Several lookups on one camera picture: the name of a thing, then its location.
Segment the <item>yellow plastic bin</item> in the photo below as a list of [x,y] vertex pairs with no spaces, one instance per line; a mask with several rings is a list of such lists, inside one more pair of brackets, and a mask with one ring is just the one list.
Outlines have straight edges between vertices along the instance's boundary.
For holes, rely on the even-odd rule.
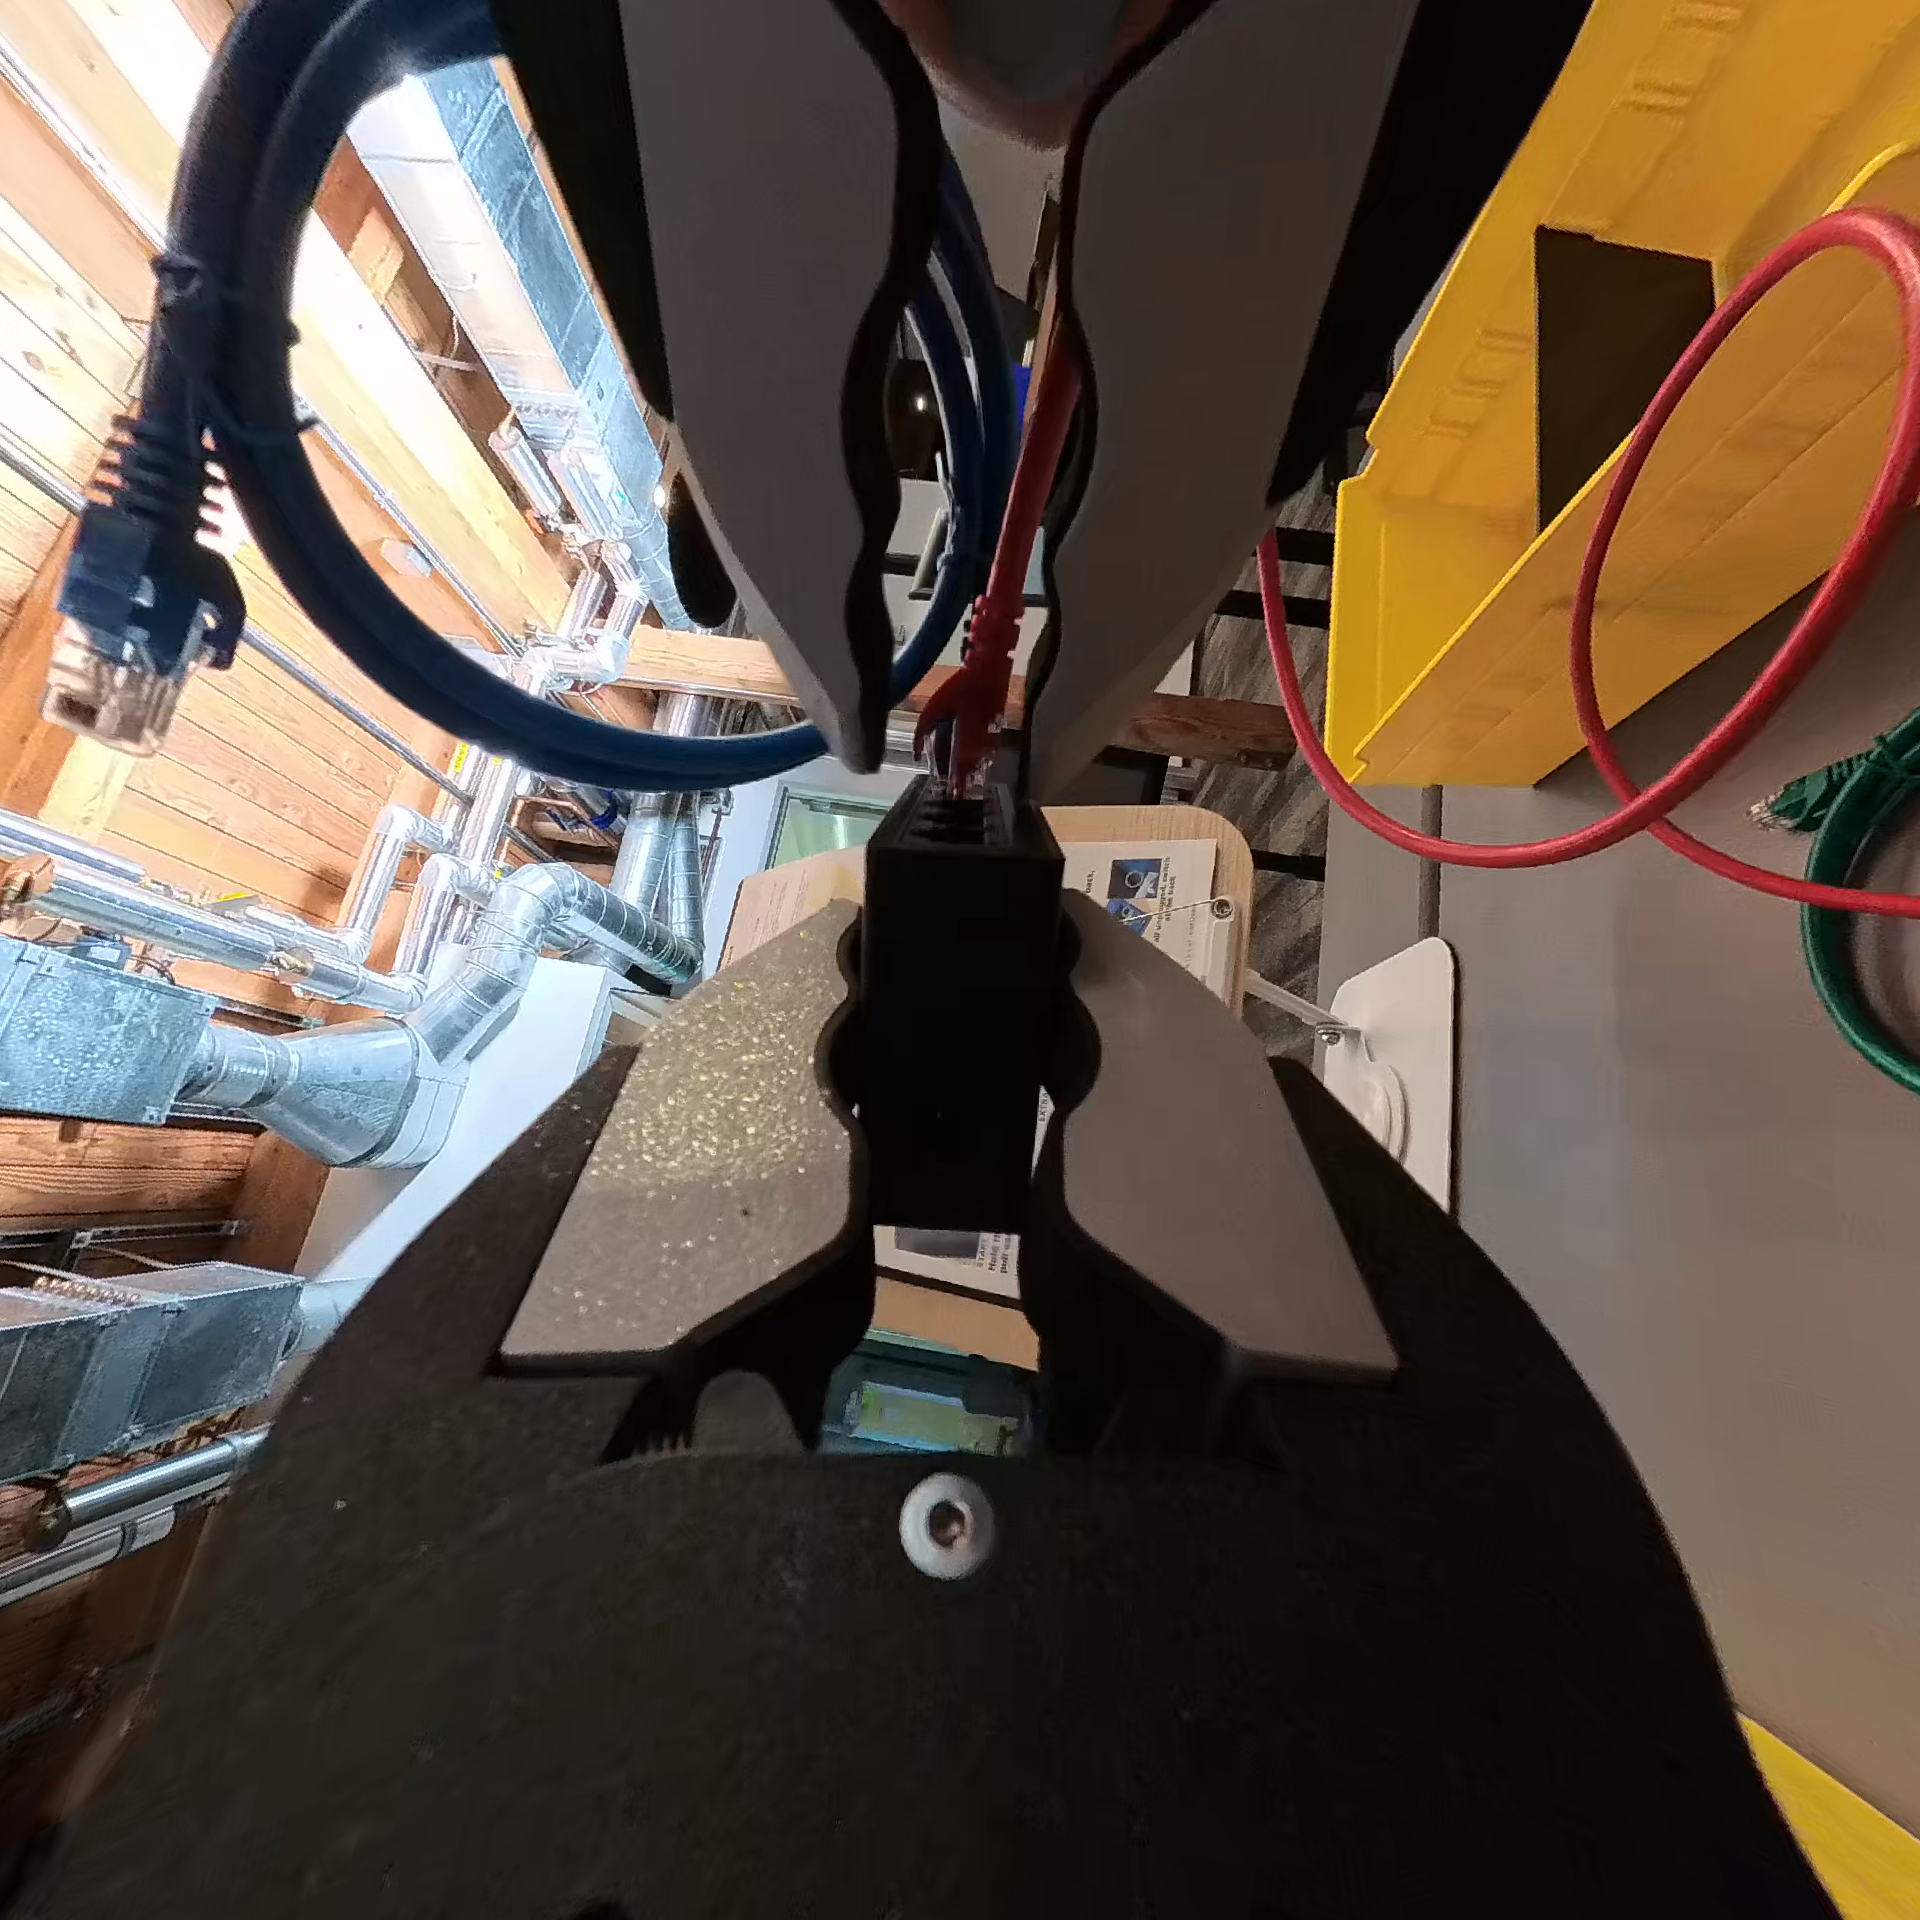
[[[1341,487],[1325,740],[1359,784],[1582,751],[1568,617],[1624,440],[1713,306],[1836,208],[1914,220],[1914,2],[1594,4]],[[1616,723],[1813,585],[1878,481],[1882,267],[1770,288],[1661,430],[1602,564]]]
[[1753,1719],[1760,1775],[1841,1918],[1918,1918],[1918,1838]]

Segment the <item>instruction poster on wooden board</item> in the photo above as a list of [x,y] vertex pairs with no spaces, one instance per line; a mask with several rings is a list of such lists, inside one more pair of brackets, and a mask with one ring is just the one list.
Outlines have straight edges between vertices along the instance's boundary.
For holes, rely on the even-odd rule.
[[[872,806],[788,795],[776,863],[738,886],[714,966],[743,960],[832,900],[858,904],[877,824]],[[1254,880],[1238,830],[1189,806],[1049,808],[1046,824],[1062,849],[1066,891],[1238,1011]],[[874,1335],[1037,1370],[1039,1339],[1020,1299],[1020,1236],[881,1225],[872,1251]]]

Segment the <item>black ethernet switch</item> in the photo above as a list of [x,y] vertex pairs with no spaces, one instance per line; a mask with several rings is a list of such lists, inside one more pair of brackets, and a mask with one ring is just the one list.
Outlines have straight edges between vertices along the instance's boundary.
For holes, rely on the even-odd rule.
[[866,844],[855,1115],[877,1227],[1022,1227],[1062,880],[1008,784],[966,798],[921,776]]

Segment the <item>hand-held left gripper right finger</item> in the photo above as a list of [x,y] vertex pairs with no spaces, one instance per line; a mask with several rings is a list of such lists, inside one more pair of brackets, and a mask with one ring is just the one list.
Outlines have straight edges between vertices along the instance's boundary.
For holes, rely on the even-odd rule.
[[1398,1355],[1258,1042],[1200,982],[1062,897],[1046,1131],[1023,1222],[1039,1452],[1213,1452],[1268,1386]]

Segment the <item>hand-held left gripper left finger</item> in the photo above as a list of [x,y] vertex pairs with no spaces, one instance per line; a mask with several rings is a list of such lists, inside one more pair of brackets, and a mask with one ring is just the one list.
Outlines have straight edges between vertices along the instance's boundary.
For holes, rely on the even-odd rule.
[[814,1452],[874,1306],[870,1156],[839,1088],[857,908],[725,968],[638,1047],[498,1363],[626,1379],[621,1448]]

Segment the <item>wooden support post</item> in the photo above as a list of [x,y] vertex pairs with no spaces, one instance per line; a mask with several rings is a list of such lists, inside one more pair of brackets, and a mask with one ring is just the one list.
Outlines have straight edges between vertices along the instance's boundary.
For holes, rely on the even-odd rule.
[[[774,652],[756,639],[640,626],[621,687],[694,694],[799,712]],[[1293,729],[1280,704],[1210,699],[1191,694],[1142,696],[1097,738],[1098,751],[1162,754],[1276,770],[1293,754]]]

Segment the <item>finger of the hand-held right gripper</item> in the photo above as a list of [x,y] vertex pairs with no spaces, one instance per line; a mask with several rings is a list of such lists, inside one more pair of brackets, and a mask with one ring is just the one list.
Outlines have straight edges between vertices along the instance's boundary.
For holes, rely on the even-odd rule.
[[880,767],[892,340],[944,136],[881,4],[624,2],[668,415],[704,529],[824,751]]
[[1046,537],[1026,784],[1134,719],[1271,526],[1280,449],[1418,8],[1180,8],[1069,150],[1088,451]]

